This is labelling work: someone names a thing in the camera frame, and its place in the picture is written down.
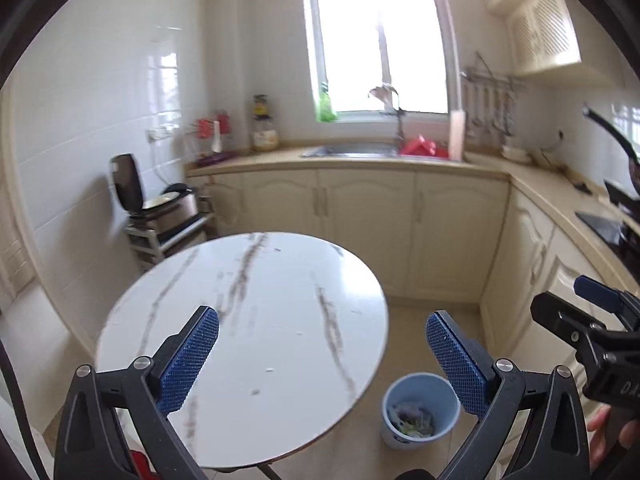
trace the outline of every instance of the faucet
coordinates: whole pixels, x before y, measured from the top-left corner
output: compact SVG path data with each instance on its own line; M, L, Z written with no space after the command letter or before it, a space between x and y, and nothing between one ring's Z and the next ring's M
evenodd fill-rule
M369 94L382 101L386 108L391 108L396 117L398 118L398 128L396 129L396 135L394 137L394 146L396 147L396 152L400 153L402 148L404 148L404 130L402 129L402 117L406 114L406 111L402 110L400 107L400 94L398 90L393 88L389 83L382 83L382 86L376 86L369 91ZM398 109L394 108L393 104L393 94L398 96Z

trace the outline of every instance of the blue gripper pad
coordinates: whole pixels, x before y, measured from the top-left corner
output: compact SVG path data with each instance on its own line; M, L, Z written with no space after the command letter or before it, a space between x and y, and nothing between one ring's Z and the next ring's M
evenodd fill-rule
M427 342L467 413L483 418L489 409L486 377L438 314L431 314Z
M218 314L210 308L165 368L160 377L157 402L162 414L176 412L182 407L204 361L218 339L219 326Z

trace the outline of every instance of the round table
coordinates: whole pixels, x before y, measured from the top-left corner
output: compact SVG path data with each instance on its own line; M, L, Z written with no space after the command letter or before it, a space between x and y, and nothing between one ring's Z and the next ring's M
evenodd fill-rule
M361 260L318 238L253 233L140 277L102 329L97 371L152 356L201 304L218 312L218 341L168 418L203 468L268 464L308 446L363 395L385 351L385 297Z

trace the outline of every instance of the blue trash bin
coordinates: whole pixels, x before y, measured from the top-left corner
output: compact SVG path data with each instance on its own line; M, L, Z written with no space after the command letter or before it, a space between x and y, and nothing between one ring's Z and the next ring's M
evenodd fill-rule
M396 430L387 410L399 402L416 402L429 410L433 415L433 435L418 438ZM426 372L410 374L389 386L382 399L382 440L393 449L415 449L449 433L459 416L460 402L449 381Z

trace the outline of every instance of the power outlet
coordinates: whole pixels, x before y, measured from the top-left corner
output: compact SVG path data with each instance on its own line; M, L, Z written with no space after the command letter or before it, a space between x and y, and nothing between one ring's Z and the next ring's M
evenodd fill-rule
M158 140L168 139L172 135L173 135L173 132L163 126L160 126L155 130L151 130L151 129L146 130L146 140L148 140L150 144L153 144L154 142L158 142Z
M563 128L562 132L564 133L564 142L575 144L578 140L578 134L573 128Z

